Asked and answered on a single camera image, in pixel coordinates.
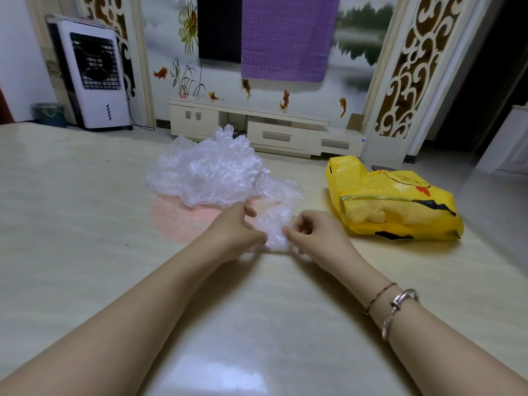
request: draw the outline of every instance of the black television screen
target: black television screen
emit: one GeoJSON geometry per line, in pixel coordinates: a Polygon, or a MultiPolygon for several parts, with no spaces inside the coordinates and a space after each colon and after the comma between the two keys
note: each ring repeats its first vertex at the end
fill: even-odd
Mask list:
{"type": "Polygon", "coordinates": [[[197,0],[198,57],[241,62],[242,0],[197,0]]]}

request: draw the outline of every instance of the blue trash can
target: blue trash can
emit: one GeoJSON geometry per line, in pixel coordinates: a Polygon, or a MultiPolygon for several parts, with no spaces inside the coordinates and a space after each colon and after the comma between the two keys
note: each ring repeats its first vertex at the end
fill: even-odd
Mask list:
{"type": "Polygon", "coordinates": [[[64,106],[58,103],[37,103],[32,105],[33,117],[38,123],[67,128],[64,106]]]}

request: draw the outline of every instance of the cabinet handle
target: cabinet handle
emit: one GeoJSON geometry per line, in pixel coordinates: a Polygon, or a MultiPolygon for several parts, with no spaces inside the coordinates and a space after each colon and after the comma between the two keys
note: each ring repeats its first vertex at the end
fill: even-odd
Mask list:
{"type": "Polygon", "coordinates": [[[290,141],[292,136],[290,134],[273,133],[273,132],[262,132],[263,139],[272,139],[280,141],[290,141]]]}
{"type": "Polygon", "coordinates": [[[321,146],[325,146],[325,147],[333,147],[335,149],[345,149],[345,150],[348,150],[348,148],[350,147],[350,143],[346,143],[344,141],[336,141],[336,140],[326,140],[326,139],[322,139],[321,140],[321,146]]]}

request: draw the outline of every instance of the yellow plastic bag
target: yellow plastic bag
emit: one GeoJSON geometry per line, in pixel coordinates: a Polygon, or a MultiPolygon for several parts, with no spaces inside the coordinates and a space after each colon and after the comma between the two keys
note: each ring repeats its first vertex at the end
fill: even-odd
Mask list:
{"type": "Polygon", "coordinates": [[[326,181],[332,204],[355,233],[451,240],[464,232],[452,194],[413,171],[368,172],[356,157],[334,157],[326,181]]]}

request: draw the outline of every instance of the trash bag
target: trash bag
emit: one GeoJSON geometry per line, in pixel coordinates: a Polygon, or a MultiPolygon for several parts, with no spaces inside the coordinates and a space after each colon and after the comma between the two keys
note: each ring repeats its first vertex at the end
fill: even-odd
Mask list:
{"type": "Polygon", "coordinates": [[[334,157],[326,180],[333,206],[355,233],[451,240],[464,232],[452,194],[412,171],[368,172],[356,157],[334,157]]]}
{"type": "Polygon", "coordinates": [[[214,139],[195,143],[177,137],[147,175],[154,192],[179,196],[188,207],[226,208],[260,196],[278,205],[264,212],[255,227],[268,234],[266,248],[287,251],[281,228],[290,225],[295,204],[304,197],[292,180],[274,180],[245,136],[233,139],[233,126],[218,127],[214,139]]]}

